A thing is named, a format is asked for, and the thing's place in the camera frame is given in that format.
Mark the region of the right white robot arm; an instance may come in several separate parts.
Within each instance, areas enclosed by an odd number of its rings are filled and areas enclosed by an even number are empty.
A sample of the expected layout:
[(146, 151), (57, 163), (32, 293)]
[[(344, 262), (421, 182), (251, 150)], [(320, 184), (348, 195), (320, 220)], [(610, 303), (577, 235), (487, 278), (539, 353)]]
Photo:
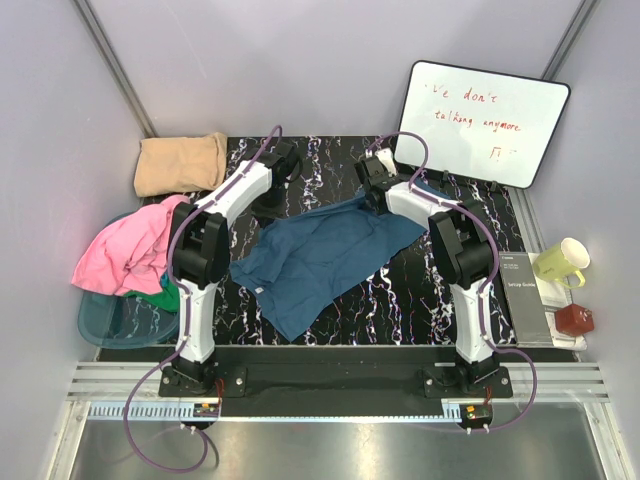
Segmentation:
[(491, 337), (490, 284), (497, 247), (472, 202), (445, 199), (413, 184), (395, 170), (388, 149), (355, 163), (367, 204), (378, 214), (405, 217), (429, 234), (438, 274), (449, 284), (456, 316), (454, 365), (444, 370), (444, 386), (476, 396), (500, 367)]

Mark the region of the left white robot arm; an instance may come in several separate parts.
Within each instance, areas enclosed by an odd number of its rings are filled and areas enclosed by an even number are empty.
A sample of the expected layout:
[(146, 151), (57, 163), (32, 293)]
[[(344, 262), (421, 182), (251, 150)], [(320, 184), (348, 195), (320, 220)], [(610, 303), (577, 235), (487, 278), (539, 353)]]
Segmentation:
[(293, 145), (255, 149), (215, 191), (173, 211), (167, 273), (179, 291), (175, 352), (162, 367), (162, 387), (203, 396), (221, 385), (216, 378), (213, 319), (217, 287), (229, 272), (230, 229), (248, 208), (273, 208), (285, 184), (301, 168)]

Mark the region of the blue t shirt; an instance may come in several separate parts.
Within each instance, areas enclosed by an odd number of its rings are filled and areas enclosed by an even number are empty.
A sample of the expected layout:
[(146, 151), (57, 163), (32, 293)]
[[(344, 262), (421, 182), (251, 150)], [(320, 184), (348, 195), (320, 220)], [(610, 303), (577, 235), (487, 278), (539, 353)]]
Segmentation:
[(231, 263), (230, 275), (257, 296), (275, 330), (293, 341), (335, 298), (425, 232), (423, 225), (404, 216), (374, 213), (360, 192), (274, 221), (261, 231), (248, 256)]

